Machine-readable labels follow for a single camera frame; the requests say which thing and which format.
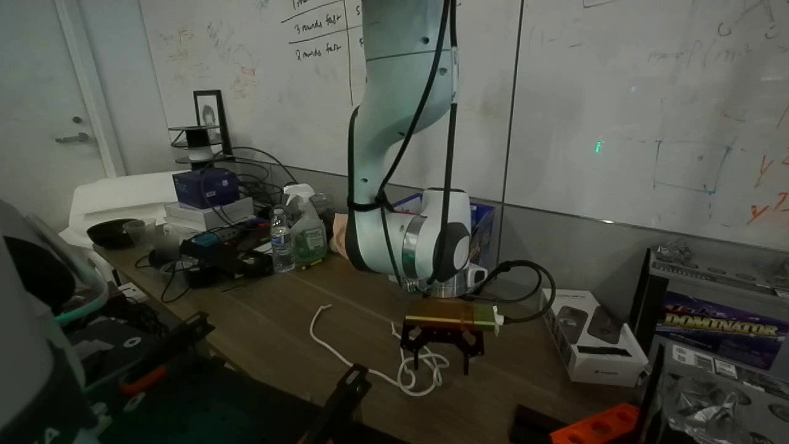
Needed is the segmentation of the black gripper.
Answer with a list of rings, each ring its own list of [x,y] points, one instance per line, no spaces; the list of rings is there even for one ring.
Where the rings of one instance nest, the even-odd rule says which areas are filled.
[[[464,329],[447,329],[447,326],[416,326],[404,322],[400,345],[411,366],[418,370],[418,351],[428,343],[449,343],[462,351],[462,370],[464,375],[471,373],[471,363],[484,356],[484,332],[480,330],[464,330]]]

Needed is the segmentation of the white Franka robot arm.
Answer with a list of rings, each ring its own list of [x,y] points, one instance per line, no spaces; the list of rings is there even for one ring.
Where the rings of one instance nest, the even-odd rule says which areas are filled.
[[[347,119],[347,238],[349,263],[388,273],[421,292],[418,305],[458,305],[442,284],[471,263],[471,198],[454,184],[458,0],[360,0],[365,90]],[[425,208],[401,211],[389,184],[413,137],[449,119],[443,172],[425,184]]]

